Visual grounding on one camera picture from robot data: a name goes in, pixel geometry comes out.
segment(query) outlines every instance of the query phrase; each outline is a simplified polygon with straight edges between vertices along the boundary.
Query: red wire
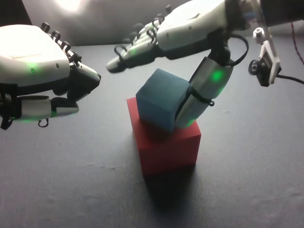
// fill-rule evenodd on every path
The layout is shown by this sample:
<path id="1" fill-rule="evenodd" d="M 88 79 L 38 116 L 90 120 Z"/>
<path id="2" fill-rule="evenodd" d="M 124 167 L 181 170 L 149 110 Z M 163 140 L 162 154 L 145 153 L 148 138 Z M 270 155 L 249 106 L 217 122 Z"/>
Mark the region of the red wire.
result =
<path id="1" fill-rule="evenodd" d="M 294 48 L 295 48 L 295 50 L 296 50 L 296 53 L 297 53 L 297 55 L 299 56 L 299 58 L 300 58 L 300 60 L 301 60 L 301 62 L 303 63 L 303 65 L 304 65 L 304 60 L 303 60 L 303 58 L 302 58 L 302 56 L 301 56 L 301 54 L 300 54 L 300 52 L 299 52 L 299 50 L 298 50 L 298 47 L 297 47 L 297 45 L 296 45 L 296 40 L 295 40 L 295 27 L 294 27 L 294 24 L 291 22 L 291 29 L 292 29 L 292 32 L 293 32 L 293 40 L 294 40 Z"/>

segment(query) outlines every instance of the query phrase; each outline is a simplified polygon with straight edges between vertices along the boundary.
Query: gray table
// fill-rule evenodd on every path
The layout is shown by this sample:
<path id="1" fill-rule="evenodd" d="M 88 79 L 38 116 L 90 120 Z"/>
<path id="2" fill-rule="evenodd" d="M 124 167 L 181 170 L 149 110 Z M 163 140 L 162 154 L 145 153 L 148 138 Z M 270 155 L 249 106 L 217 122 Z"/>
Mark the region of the gray table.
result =
<path id="1" fill-rule="evenodd" d="M 282 73 L 303 79 L 291 38 L 275 41 Z M 247 73 L 259 55 L 250 46 L 198 121 L 196 167 L 150 181 L 141 176 L 125 100 L 156 68 L 190 79 L 208 53 L 111 75 L 104 66 L 113 46 L 75 47 L 102 84 L 74 117 L 0 132 L 0 228 L 303 227 L 304 86 L 259 86 Z M 245 51 L 237 40 L 230 48 L 233 59 Z"/>

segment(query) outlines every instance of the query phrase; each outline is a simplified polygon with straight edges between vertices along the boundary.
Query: gray wall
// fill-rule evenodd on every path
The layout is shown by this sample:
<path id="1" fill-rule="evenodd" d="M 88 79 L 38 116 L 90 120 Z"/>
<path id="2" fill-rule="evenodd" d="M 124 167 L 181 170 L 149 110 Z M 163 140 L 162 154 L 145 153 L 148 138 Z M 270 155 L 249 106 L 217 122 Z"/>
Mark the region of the gray wall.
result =
<path id="1" fill-rule="evenodd" d="M 188 0 L 23 0 L 33 25 L 47 22 L 71 45 L 121 43 L 136 23 L 147 24 L 168 4 L 176 8 Z M 242 32 L 252 36 L 252 31 Z M 276 26 L 274 35 L 290 35 L 290 24 Z M 304 22 L 295 23 L 295 31 L 304 34 Z"/>
<path id="2" fill-rule="evenodd" d="M 304 39 L 299 38 L 304 53 Z M 276 38 L 283 74 L 304 79 L 290 38 Z M 200 53 L 106 72 L 113 46 L 75 47 L 102 84 L 71 118 L 14 123 L 0 131 L 0 228 L 300 228 L 304 224 L 304 87 L 249 76 L 250 52 L 198 120 L 192 172 L 145 182 L 126 99 L 156 68 L 190 79 Z M 232 40 L 233 59 L 245 47 Z"/>

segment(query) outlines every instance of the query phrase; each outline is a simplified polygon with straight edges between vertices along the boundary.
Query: red box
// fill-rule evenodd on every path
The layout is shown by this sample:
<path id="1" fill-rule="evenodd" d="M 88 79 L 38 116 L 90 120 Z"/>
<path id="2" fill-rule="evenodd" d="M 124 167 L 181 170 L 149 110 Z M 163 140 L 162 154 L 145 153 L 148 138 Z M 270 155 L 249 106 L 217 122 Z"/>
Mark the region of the red box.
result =
<path id="1" fill-rule="evenodd" d="M 201 137 L 196 122 L 169 134 L 140 120 L 135 97 L 127 104 L 144 176 L 195 165 Z"/>

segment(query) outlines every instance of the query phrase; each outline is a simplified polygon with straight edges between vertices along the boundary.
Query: blue block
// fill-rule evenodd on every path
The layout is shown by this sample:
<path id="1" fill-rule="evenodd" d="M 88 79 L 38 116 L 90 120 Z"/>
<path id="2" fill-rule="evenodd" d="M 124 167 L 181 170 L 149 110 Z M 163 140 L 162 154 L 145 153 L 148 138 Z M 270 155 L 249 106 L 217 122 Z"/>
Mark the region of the blue block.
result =
<path id="1" fill-rule="evenodd" d="M 173 132 L 175 114 L 189 87 L 186 80 L 157 69 L 136 94 L 140 119 Z"/>

